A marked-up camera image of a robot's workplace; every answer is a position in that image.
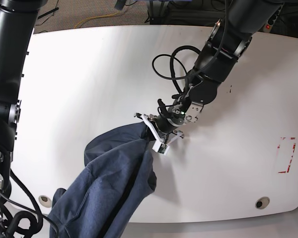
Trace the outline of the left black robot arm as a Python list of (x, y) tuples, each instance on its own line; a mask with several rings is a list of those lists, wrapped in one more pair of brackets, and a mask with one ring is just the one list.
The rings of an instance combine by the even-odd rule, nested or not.
[[(234, 65), (248, 48), (252, 36), (284, 4), (282, 0), (226, 0), (224, 18), (212, 28), (204, 47), (181, 46), (168, 55), (170, 76), (177, 94), (174, 102), (166, 105), (158, 100), (158, 115), (149, 120), (146, 136), (150, 141), (166, 143), (170, 134), (192, 122), (217, 96), (219, 86), (227, 79)], [(198, 57), (185, 76), (174, 71), (176, 55), (183, 50), (194, 51)]]

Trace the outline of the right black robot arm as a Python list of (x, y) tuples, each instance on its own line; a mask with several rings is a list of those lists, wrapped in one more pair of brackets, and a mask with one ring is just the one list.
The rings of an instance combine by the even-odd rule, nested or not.
[(0, 238), (14, 234), (26, 238), (38, 233), (43, 216), (38, 206), (34, 212), (15, 215), (6, 209), (11, 193), (10, 179), (17, 123), (20, 116), (18, 99), (24, 61), (38, 12), (43, 0), (0, 0)]

